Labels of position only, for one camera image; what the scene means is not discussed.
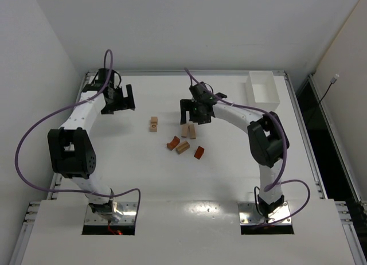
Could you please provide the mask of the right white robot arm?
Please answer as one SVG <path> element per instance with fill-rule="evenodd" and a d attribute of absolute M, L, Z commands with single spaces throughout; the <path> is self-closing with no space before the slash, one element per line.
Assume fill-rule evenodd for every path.
<path fill-rule="evenodd" d="M 225 100 L 227 95 L 208 91 L 204 82 L 191 85 L 189 91 L 192 97 L 180 100 L 180 124 L 187 121 L 207 124 L 212 118 L 218 118 L 247 134 L 251 155 L 260 171 L 260 189 L 255 205 L 258 213 L 267 218 L 284 203 L 280 180 L 285 170 L 289 141 L 278 115 L 261 108 L 230 103 Z"/>

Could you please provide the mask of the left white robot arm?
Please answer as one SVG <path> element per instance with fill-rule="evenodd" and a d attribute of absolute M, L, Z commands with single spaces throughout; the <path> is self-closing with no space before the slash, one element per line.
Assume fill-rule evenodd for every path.
<path fill-rule="evenodd" d="M 89 133 L 98 115 L 135 109 L 132 86 L 128 84 L 123 90 L 116 78 L 120 74 L 115 70 L 100 68 L 84 86 L 82 104 L 47 136 L 53 171 L 76 184 L 88 199 L 91 211 L 111 223 L 121 221 L 123 206 L 114 200 L 113 190 L 95 174 L 96 153 Z"/>

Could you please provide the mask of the light long wood block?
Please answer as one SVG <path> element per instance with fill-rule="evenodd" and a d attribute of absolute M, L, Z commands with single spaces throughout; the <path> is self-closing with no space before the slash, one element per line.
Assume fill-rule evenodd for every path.
<path fill-rule="evenodd" d="M 197 134 L 196 134 L 195 124 L 194 123 L 189 123 L 188 128 L 189 128 L 190 139 L 196 139 Z"/>
<path fill-rule="evenodd" d="M 189 124 L 185 123 L 181 125 L 181 137 L 186 138 L 189 134 Z"/>

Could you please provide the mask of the white perforated plastic box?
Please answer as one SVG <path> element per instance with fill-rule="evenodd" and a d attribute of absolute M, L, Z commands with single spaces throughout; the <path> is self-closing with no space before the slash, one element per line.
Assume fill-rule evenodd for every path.
<path fill-rule="evenodd" d="M 275 111 L 280 99 L 275 78 L 270 71 L 250 71 L 245 82 L 247 103 L 265 111 Z"/>

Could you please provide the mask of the wood cube with letter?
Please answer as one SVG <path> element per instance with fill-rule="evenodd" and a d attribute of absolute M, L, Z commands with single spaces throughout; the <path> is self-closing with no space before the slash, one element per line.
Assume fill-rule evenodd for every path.
<path fill-rule="evenodd" d="M 152 133 L 157 132 L 158 130 L 158 124 L 157 123 L 150 123 L 149 131 Z"/>

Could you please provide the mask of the small light wood cube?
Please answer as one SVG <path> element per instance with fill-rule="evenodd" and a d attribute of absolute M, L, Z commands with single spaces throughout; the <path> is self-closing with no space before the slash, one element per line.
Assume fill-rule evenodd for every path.
<path fill-rule="evenodd" d="M 157 116 L 152 116 L 150 119 L 150 123 L 151 124 L 158 124 L 158 117 Z"/>

